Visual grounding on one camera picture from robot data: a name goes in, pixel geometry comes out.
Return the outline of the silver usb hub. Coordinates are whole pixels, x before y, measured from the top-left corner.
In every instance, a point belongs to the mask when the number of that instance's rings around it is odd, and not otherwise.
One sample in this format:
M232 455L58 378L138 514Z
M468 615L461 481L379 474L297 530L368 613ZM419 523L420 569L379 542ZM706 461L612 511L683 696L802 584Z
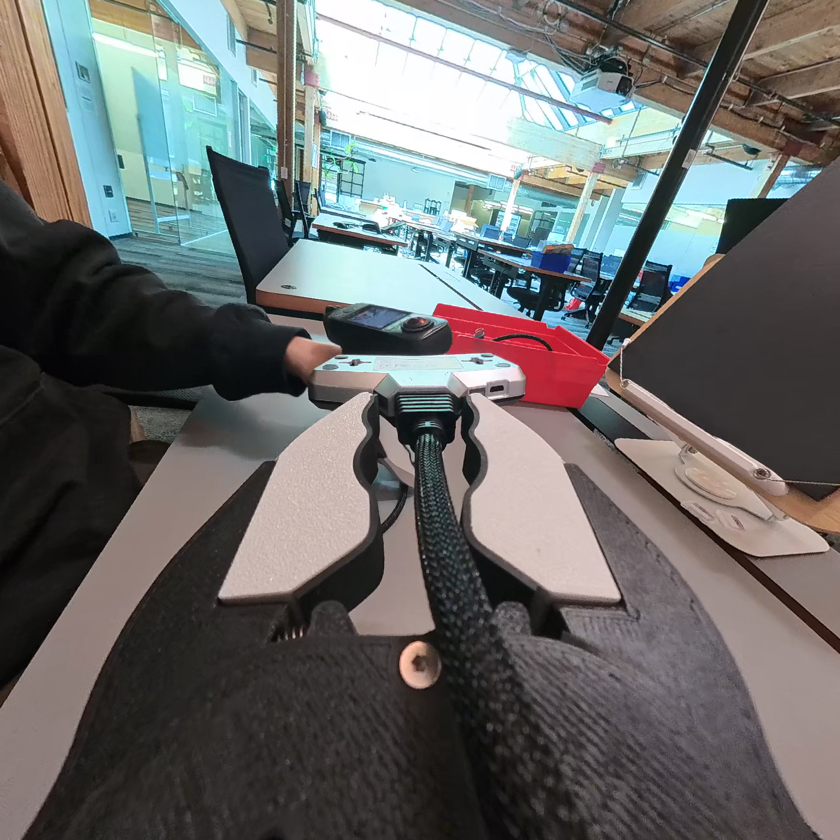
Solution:
M492 402L521 400L527 378L517 364L492 353L438 355L338 355L316 368L311 402L333 410L360 393L375 396L391 421L412 414L458 416L467 396Z

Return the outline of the white board stand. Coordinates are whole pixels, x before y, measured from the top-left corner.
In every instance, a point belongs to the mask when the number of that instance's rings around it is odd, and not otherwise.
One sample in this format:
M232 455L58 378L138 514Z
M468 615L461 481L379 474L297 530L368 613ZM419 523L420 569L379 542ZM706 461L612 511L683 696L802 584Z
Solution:
M637 383L622 378L620 392L625 401L748 487L766 497L783 497L788 494L786 482L772 469L692 423Z

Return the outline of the slim wooden column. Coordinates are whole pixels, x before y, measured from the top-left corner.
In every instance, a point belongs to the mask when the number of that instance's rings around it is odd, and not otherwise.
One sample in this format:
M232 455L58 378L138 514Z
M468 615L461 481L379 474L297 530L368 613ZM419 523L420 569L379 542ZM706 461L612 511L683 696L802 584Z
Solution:
M276 1L278 174L292 202L297 99L297 3Z

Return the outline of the group of black office chairs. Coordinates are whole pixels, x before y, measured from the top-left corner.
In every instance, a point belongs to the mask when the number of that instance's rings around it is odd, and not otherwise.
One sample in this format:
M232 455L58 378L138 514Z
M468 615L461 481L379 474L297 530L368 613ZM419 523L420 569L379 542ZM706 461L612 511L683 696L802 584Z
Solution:
M611 289L622 259L605 257L586 248L574 248L568 272L533 269L530 260L521 265L499 268L507 294L521 311L560 312L570 301L578 301L584 318L591 323ZM646 262L633 282L625 306L642 312L659 310L672 296L671 266Z

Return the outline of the rows of office desks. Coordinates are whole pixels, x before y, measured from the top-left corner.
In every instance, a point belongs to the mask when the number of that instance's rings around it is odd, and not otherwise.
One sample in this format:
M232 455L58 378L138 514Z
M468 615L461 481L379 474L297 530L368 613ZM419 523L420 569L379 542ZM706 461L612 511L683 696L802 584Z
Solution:
M460 233L438 224L425 225L410 219L387 217L384 222L358 213L344 210L340 206L319 206L318 215L308 220L311 236L318 232L320 238L338 244L377 247L385 253L399 249L410 249L415 259L432 261L435 243L440 241L446 247L446 267L450 266L456 251L466 252L463 265L464 277L477 276L478 264L488 259L501 267L522 264L521 258L529 259L533 248L520 248L505 240L484 238L469 233ZM487 283L495 282L499 269L494 266L486 272Z

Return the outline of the glass office wall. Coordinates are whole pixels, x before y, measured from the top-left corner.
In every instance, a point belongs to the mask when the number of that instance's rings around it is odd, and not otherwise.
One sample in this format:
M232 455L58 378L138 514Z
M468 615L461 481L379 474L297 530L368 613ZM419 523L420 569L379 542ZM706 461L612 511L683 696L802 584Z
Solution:
M277 101L235 2L44 1L91 225L232 255L207 148L271 172Z

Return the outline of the person's left forearm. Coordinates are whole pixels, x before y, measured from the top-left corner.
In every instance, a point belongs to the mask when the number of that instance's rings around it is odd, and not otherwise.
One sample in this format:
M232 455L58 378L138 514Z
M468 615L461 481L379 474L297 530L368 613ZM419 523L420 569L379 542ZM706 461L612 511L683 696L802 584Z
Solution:
M102 320L77 349L93 382L138 391L210 385L229 401L286 393L287 346L309 339L307 331L278 326L247 304L210 307L146 269L119 268L98 287Z

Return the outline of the person's left hand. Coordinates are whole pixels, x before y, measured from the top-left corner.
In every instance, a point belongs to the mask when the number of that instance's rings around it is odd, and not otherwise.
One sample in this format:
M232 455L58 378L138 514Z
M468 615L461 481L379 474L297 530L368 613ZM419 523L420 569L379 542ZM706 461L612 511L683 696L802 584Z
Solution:
M332 343L300 336L293 338L283 357L283 369L287 380L286 393L292 396L301 395L307 389L313 372L342 352L339 346Z

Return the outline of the black monitor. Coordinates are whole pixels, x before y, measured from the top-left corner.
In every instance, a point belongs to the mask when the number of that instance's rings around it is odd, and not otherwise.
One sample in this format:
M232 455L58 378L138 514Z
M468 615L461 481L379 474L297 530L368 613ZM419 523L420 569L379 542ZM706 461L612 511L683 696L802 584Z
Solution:
M729 199L715 254L726 255L787 200L768 197Z

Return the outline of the thick wooden post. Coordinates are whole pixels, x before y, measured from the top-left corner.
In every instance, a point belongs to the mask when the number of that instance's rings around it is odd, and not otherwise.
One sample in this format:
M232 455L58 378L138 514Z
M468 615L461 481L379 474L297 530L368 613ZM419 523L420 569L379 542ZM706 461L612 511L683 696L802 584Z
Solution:
M91 226L43 5L1 2L2 181L40 217Z

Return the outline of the white desk with wooden edge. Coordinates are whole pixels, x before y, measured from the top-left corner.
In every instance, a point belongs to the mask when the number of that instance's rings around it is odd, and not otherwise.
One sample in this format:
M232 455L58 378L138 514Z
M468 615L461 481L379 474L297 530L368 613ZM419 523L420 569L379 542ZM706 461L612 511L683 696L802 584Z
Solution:
M523 318L458 272L437 263L301 240L256 289L265 310L320 319L328 306L374 303L431 314L440 303Z

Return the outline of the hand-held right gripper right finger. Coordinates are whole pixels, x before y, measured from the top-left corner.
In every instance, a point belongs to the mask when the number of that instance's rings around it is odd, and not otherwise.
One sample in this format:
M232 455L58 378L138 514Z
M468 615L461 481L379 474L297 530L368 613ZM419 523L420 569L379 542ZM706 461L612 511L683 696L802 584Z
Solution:
M533 621L555 607L616 606L621 592L562 457L481 394L461 418L468 483L461 528L492 606Z

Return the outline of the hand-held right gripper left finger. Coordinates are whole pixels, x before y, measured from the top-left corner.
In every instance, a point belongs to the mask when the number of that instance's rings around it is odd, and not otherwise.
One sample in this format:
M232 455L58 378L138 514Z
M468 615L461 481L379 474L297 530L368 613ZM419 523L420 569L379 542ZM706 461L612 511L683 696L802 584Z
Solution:
M380 416L363 392L278 456L218 593L225 605L286 603L304 614L336 601L350 611L382 581L374 482Z

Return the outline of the black metal pole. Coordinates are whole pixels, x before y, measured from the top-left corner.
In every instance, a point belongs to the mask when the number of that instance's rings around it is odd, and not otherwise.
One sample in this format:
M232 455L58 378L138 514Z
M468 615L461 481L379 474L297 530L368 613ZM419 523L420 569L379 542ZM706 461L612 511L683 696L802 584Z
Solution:
M768 5L768 1L738 1L732 12L728 26L682 122L674 147L588 333L588 344L597 350L603 350L612 333L667 212L697 156L699 144L706 135L733 76L737 73Z

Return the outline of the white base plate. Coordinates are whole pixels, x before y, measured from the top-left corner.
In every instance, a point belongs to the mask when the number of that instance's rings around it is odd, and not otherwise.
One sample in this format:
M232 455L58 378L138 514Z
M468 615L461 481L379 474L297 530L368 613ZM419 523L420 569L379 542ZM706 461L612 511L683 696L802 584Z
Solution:
M829 549L817 532L777 511L686 444L620 437L614 445L684 512L742 553L770 558Z

